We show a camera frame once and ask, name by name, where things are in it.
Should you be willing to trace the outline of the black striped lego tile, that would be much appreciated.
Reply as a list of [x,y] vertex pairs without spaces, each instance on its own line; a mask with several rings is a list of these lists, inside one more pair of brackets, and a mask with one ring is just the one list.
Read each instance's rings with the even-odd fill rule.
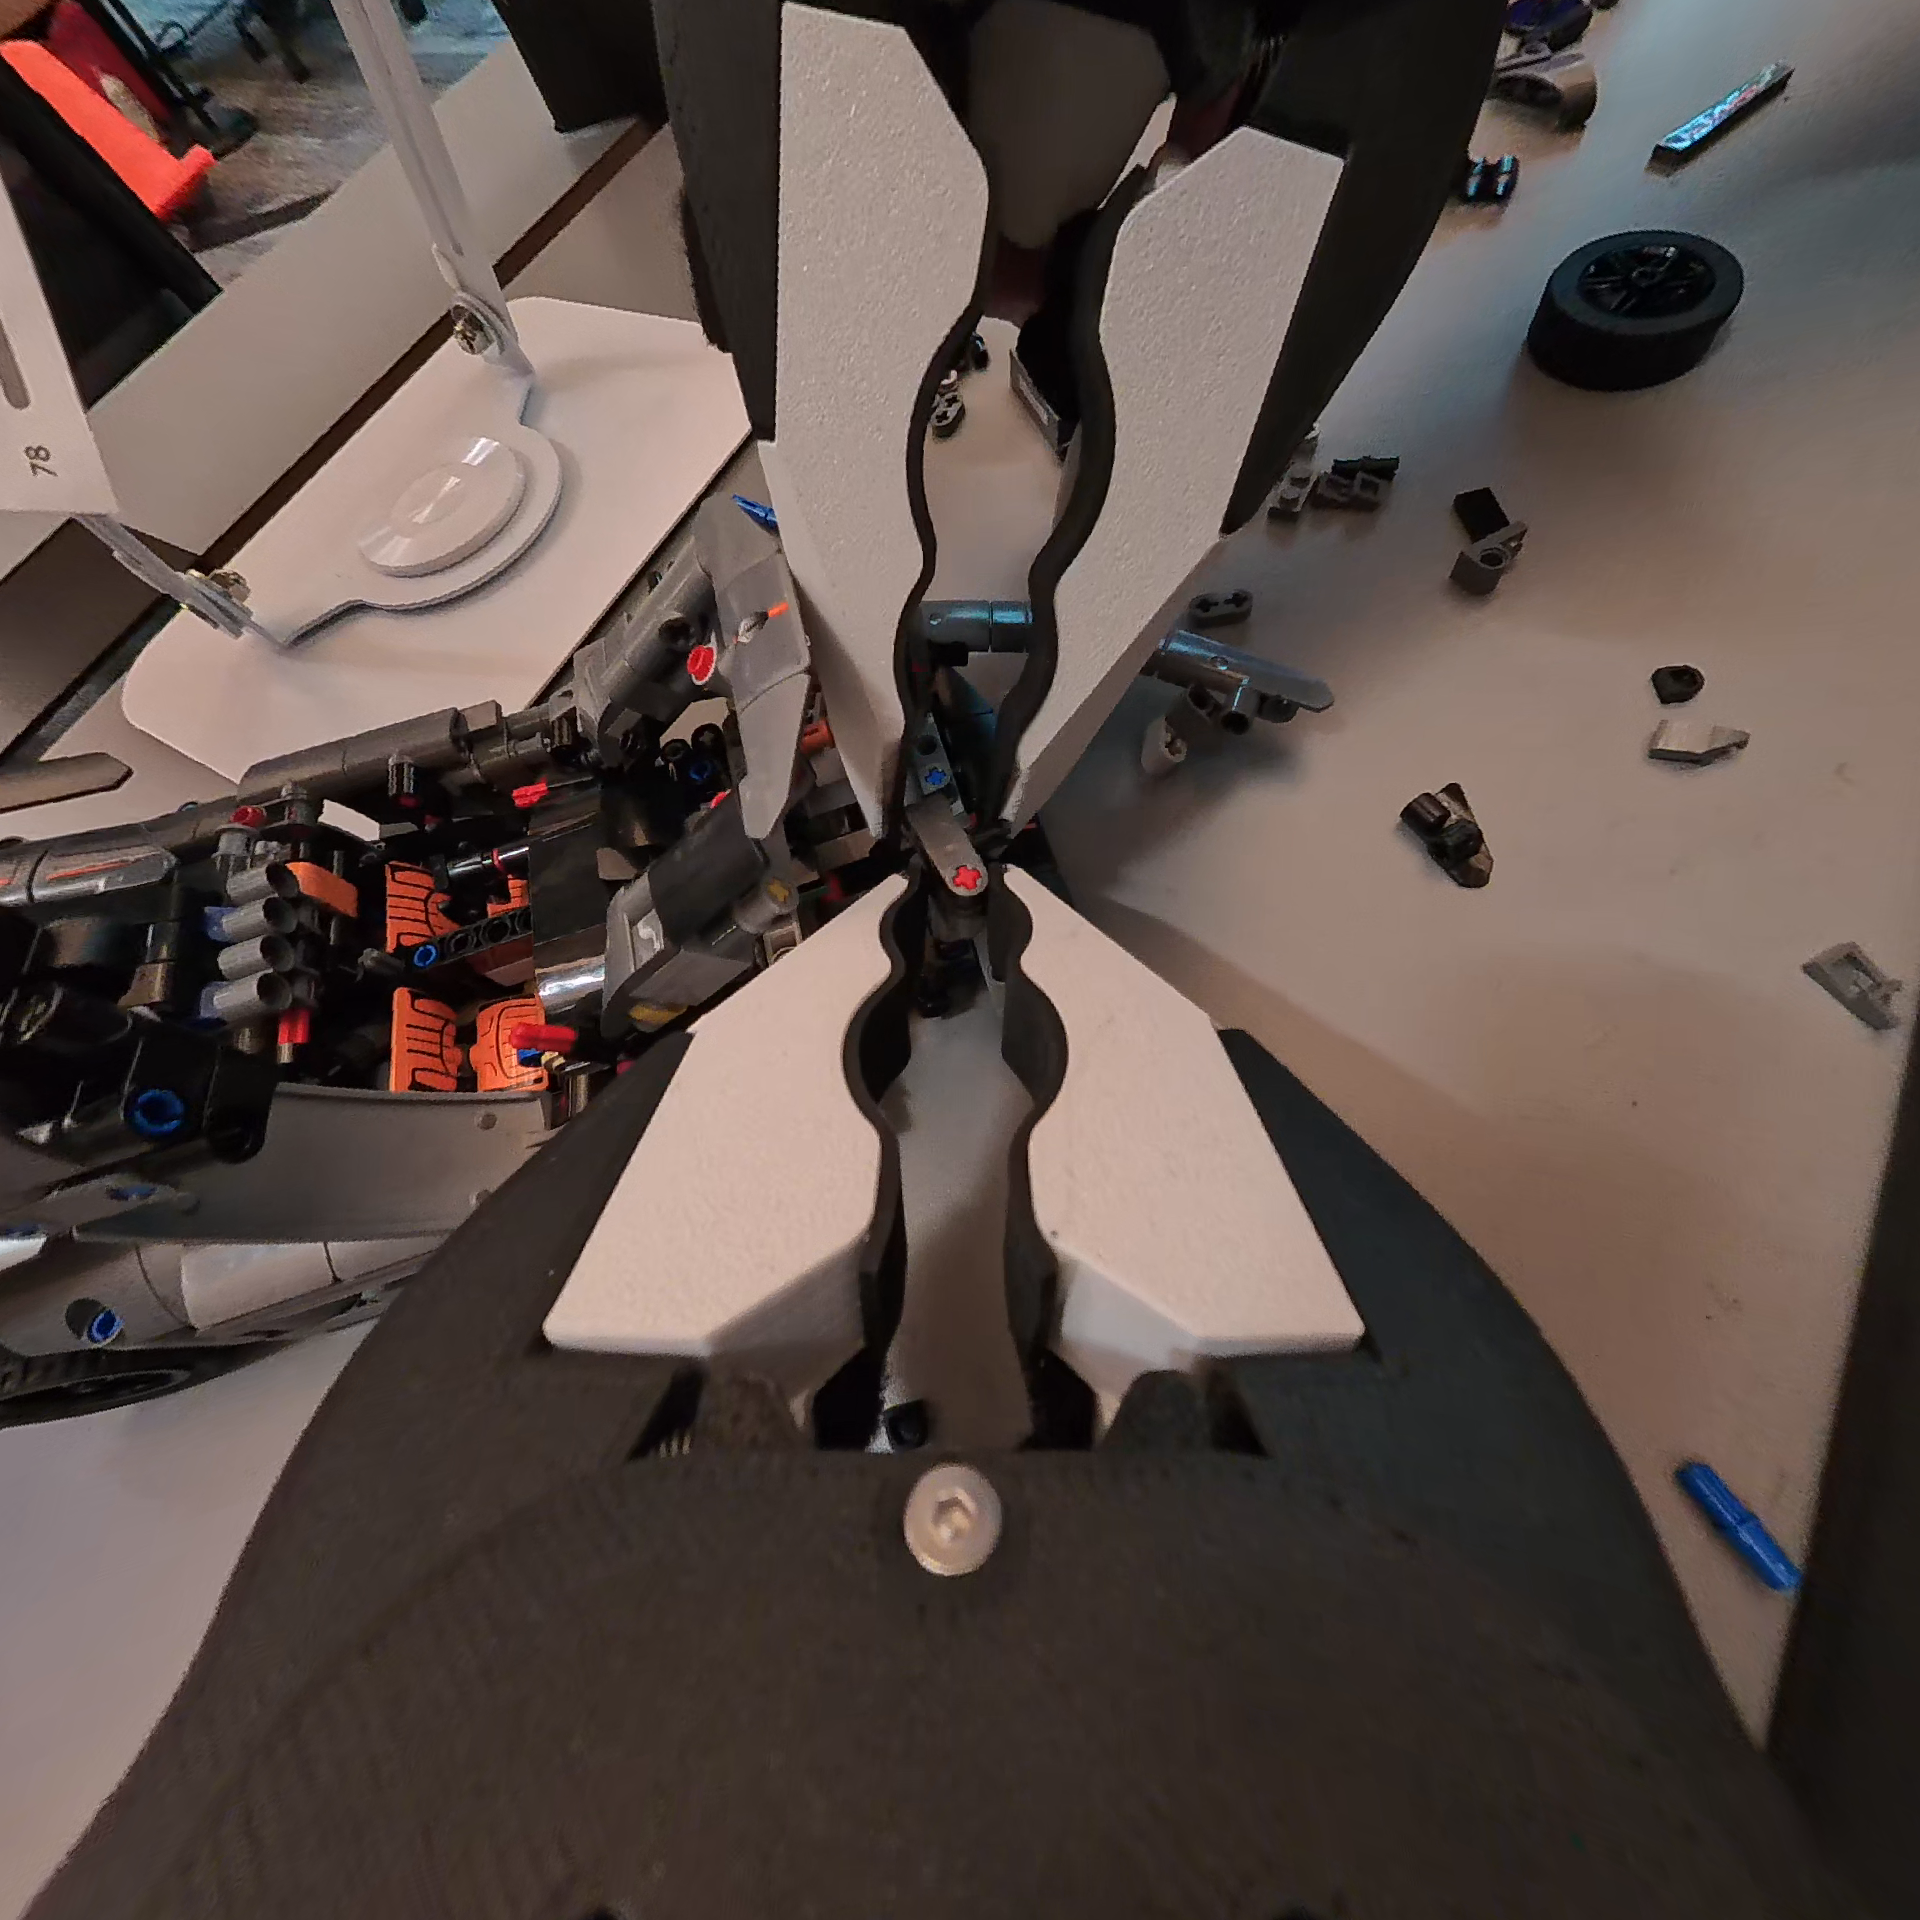
[[1788,63],[1766,63],[1756,76],[1720,93],[1714,103],[1696,110],[1684,125],[1662,135],[1646,163],[1651,170],[1674,170],[1712,150],[1725,135],[1750,122],[1760,108],[1776,100],[1792,78]]

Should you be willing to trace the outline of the grey curved lego panel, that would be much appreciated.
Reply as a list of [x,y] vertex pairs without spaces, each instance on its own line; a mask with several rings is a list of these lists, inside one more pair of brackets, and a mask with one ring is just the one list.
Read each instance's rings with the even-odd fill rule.
[[1560,129],[1579,129],[1596,108],[1596,71],[1579,49],[1596,3],[1510,3],[1485,97],[1535,108]]

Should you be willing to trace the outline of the white instruction booklet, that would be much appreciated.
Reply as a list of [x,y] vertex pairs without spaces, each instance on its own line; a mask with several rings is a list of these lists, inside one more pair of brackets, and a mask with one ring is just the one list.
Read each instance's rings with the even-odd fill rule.
[[119,517],[29,246],[3,194],[3,510]]

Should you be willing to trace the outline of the black lego wedge piece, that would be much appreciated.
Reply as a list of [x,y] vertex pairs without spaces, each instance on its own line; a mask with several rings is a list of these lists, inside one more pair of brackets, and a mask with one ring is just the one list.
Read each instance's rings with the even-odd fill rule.
[[1400,822],[1425,846],[1427,860],[1460,888],[1485,888],[1497,861],[1467,791],[1449,779],[1400,805]]

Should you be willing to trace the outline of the grey lego car model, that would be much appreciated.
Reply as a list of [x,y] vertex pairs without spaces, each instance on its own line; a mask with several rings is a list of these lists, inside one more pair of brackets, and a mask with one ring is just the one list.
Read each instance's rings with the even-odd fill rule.
[[[973,827],[904,614],[904,805]],[[437,708],[222,801],[3,840],[3,1427],[170,1397],[391,1290],[663,1031],[913,860],[865,822],[779,538],[710,499],[529,708]]]

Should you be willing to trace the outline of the orange plastic object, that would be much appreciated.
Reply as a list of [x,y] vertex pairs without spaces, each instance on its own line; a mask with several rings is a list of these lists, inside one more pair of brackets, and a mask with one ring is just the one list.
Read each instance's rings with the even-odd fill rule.
[[109,170],[156,219],[176,222],[200,202],[217,158],[203,144],[170,148],[167,136],[138,115],[138,87],[127,87],[110,65],[82,65],[62,60],[41,40],[3,40],[3,60],[80,135]]

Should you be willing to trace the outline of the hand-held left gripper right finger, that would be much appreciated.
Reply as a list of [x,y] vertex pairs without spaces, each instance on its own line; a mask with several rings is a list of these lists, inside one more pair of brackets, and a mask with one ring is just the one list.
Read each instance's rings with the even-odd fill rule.
[[1141,1378],[1353,1356],[1366,1327],[1213,1019],[1040,877],[991,900],[1027,1445],[1090,1445]]

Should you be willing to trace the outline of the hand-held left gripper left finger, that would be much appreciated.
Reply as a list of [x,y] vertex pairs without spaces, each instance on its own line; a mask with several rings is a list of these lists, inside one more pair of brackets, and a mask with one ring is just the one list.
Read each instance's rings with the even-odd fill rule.
[[542,1332],[779,1384],[868,1445],[902,1323],[899,1137],[920,883],[892,876],[707,1011]]

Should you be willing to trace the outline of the black box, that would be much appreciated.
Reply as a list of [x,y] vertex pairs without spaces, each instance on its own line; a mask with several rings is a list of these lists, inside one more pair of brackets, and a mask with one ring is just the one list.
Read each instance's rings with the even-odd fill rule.
[[3,67],[3,184],[82,403],[99,403],[220,297],[220,280],[109,159]]

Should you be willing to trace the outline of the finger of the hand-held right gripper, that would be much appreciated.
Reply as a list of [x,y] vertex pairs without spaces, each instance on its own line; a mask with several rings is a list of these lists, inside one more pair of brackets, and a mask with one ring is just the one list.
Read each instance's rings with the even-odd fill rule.
[[910,36],[779,13],[776,428],[762,452],[831,727],[888,834],[894,650],[920,590],[917,395],[973,305],[991,186]]
[[1221,535],[1343,167],[1242,127],[1159,184],[1136,170],[1098,222],[1071,325],[1082,425],[998,712],[1012,829],[1114,712]]

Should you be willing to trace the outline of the pile of small lego parts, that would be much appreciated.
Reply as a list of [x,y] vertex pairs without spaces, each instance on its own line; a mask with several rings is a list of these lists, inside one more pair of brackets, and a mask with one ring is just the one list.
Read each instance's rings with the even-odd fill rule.
[[1398,454],[1355,454],[1319,468],[1315,447],[1302,447],[1288,464],[1265,517],[1269,522],[1292,522],[1306,510],[1379,511],[1398,471]]

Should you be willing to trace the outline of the black lego wheel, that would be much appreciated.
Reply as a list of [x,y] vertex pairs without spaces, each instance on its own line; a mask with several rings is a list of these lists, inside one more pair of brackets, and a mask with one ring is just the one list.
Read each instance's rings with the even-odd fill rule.
[[1741,293],[1741,258],[1712,238],[1674,228],[1599,234],[1550,272],[1526,353],[1570,390],[1667,385],[1708,355]]

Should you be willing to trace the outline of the grey lego tube assembly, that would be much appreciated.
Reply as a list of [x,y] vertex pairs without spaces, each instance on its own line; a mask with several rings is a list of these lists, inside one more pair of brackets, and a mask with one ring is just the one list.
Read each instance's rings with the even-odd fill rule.
[[1196,744],[1219,735],[1243,735],[1253,721],[1282,724],[1302,708],[1325,712],[1336,702],[1331,690],[1306,673],[1184,630],[1167,633],[1141,675],[1180,690],[1142,735],[1146,778],[1167,778]]

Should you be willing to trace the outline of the grey lego plate piece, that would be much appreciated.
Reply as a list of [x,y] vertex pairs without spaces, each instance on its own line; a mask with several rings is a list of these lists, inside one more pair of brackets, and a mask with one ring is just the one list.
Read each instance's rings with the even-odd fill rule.
[[1905,984],[1883,973],[1861,945],[1831,945],[1812,953],[1804,973],[1861,1026],[1873,1031],[1902,1028]]

